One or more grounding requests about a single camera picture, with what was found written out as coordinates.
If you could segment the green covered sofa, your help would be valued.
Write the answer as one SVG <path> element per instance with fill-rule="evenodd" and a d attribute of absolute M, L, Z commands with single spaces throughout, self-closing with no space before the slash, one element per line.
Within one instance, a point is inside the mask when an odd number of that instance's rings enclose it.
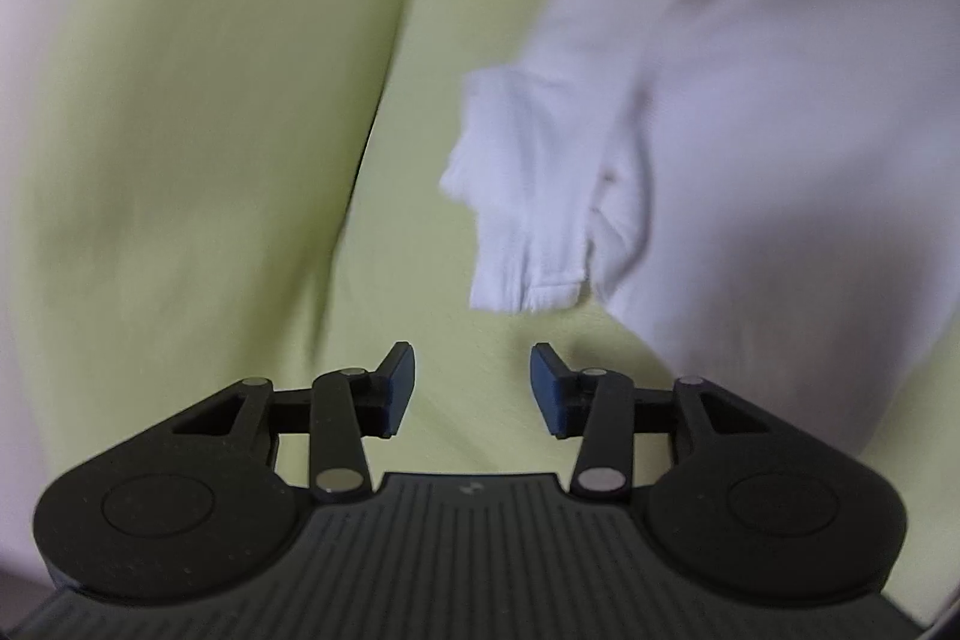
<path fill-rule="evenodd" d="M 73 0 L 13 185 L 14 328 L 64 471 L 245 375 L 299 385 L 408 339 L 420 380 L 379 470 L 539 471 L 527 349 L 677 377 L 596 299 L 470 302 L 477 220 L 441 181 L 467 78 L 551 0 Z M 958 308 L 859 452 L 901 492 L 890 578 L 958 585 Z"/>

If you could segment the white tank top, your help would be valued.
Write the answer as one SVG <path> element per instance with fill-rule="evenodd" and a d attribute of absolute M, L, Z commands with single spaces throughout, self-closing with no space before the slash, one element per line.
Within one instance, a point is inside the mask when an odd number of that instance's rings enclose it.
<path fill-rule="evenodd" d="M 958 308 L 958 0 L 551 0 L 467 78 L 470 302 L 596 299 L 846 452 Z"/>

